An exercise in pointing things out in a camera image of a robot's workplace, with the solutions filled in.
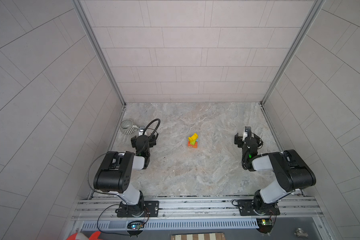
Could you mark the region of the red wood block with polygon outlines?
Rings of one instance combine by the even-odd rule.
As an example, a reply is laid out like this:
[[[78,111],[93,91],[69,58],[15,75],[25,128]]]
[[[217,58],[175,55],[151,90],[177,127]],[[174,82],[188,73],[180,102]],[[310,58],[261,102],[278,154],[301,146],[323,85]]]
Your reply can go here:
[[[193,149],[197,149],[198,148],[198,144],[193,146],[190,144],[190,142],[188,142],[188,148],[193,148]]]

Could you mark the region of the yellow arch wood block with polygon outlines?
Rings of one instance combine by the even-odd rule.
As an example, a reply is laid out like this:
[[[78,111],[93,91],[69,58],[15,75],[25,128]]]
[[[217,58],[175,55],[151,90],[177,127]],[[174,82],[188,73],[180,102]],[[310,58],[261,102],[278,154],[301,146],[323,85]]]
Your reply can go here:
[[[188,141],[189,142],[198,141],[198,138],[199,138],[198,134],[195,133],[191,137],[188,137]]]

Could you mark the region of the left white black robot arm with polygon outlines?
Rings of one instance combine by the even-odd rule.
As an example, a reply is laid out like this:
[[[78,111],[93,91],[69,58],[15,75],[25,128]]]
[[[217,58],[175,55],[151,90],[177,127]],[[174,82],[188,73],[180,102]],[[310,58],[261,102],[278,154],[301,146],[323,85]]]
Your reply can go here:
[[[132,147],[137,153],[107,152],[94,177],[95,190],[116,195],[122,202],[116,210],[117,217],[158,216],[159,202],[145,201],[144,195],[131,184],[132,170],[145,170],[150,163],[150,148],[156,145],[157,134],[132,137]]]

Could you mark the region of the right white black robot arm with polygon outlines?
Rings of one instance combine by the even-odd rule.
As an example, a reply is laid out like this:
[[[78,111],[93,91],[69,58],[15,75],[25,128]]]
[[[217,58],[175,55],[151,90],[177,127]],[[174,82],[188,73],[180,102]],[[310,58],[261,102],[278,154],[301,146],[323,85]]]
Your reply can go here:
[[[254,194],[250,209],[257,215],[278,215],[277,203],[295,190],[316,184],[316,176],[295,150],[259,154],[262,139],[250,129],[243,136],[236,134],[234,144],[242,149],[242,168],[250,172],[272,170],[276,179]]]

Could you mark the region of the grey ribbed ceramic mug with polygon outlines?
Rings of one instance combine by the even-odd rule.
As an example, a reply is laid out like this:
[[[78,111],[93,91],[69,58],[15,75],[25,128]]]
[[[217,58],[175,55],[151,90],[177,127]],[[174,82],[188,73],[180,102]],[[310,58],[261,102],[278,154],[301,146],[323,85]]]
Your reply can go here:
[[[131,135],[137,132],[140,128],[134,124],[130,119],[122,120],[120,123],[120,131],[124,135]]]

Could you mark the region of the right green circuit board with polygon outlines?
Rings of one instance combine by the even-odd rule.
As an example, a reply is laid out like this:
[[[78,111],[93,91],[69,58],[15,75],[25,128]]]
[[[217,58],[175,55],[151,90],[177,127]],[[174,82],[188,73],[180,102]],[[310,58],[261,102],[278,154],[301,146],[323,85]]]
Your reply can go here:
[[[257,230],[262,233],[262,234],[269,234],[273,227],[274,224],[272,222],[272,220],[270,219],[256,219],[257,220],[257,224],[258,224],[258,228]]]

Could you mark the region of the green circuit board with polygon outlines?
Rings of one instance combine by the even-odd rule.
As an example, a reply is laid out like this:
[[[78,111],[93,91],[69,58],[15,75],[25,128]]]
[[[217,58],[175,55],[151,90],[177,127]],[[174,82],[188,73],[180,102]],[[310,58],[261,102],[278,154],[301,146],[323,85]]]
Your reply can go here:
[[[142,231],[144,228],[143,221],[132,221],[127,224],[127,232]]]
[[[258,228],[257,230],[262,233],[262,234],[269,234],[273,227],[274,224],[272,222],[272,220],[270,219],[256,219],[257,220],[257,224],[258,224]]]

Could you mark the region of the left green circuit board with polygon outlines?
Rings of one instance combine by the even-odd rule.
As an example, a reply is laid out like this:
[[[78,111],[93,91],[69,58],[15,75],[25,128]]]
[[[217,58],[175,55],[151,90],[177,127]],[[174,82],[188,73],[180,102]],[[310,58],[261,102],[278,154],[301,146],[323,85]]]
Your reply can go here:
[[[143,221],[132,221],[127,224],[127,232],[142,231],[144,228]]]

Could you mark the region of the striped wood board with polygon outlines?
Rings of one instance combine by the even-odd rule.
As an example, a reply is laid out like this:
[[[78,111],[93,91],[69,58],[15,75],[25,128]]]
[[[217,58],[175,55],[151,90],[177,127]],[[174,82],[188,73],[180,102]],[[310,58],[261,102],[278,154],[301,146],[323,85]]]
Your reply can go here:
[[[226,237],[224,233],[179,234],[172,235],[171,240],[226,240]]]

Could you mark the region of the small metal clamp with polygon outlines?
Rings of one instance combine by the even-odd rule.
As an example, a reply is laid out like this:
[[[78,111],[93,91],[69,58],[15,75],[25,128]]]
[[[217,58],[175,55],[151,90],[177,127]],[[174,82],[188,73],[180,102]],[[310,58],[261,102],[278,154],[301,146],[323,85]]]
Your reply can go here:
[[[295,231],[295,236],[297,238],[305,238],[307,239],[309,237],[308,233],[306,233],[303,229],[297,228]]]

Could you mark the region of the red white object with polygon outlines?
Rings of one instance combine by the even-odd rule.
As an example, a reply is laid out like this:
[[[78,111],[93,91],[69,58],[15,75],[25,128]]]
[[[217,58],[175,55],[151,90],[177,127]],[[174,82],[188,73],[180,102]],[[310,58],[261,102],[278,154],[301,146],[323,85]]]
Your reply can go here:
[[[83,233],[75,233],[69,236],[66,240],[101,240],[100,235],[101,235],[100,231],[94,232],[89,237],[87,237]]]

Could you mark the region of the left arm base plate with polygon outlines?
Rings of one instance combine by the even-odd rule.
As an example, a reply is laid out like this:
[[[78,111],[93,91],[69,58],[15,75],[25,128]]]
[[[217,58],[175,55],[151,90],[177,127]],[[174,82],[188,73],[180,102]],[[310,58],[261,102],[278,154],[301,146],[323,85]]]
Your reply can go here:
[[[145,216],[157,217],[159,201],[143,201],[136,205],[127,205],[120,202],[120,206],[115,210],[118,218],[142,218]]]

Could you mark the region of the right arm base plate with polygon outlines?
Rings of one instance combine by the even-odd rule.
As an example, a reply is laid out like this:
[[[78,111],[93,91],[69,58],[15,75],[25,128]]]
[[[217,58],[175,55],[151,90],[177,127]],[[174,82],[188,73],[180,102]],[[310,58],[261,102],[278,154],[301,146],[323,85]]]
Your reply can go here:
[[[256,206],[253,200],[235,200],[235,205],[238,207],[241,216],[279,216],[280,209],[277,203],[273,204],[261,204]]]

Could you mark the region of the aluminium mounting rail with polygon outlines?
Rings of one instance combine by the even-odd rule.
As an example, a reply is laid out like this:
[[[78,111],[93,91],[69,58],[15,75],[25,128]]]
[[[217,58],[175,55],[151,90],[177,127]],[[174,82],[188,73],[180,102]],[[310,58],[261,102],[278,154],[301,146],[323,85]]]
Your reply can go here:
[[[251,196],[217,196],[217,197],[168,197],[148,198],[159,201],[158,219],[239,219],[261,218],[268,216],[241,216],[235,200],[252,200]],[[95,197],[78,202],[72,220],[118,220],[115,210],[119,202],[112,198]],[[278,218],[322,217],[323,211],[314,197],[288,196],[278,203]]]

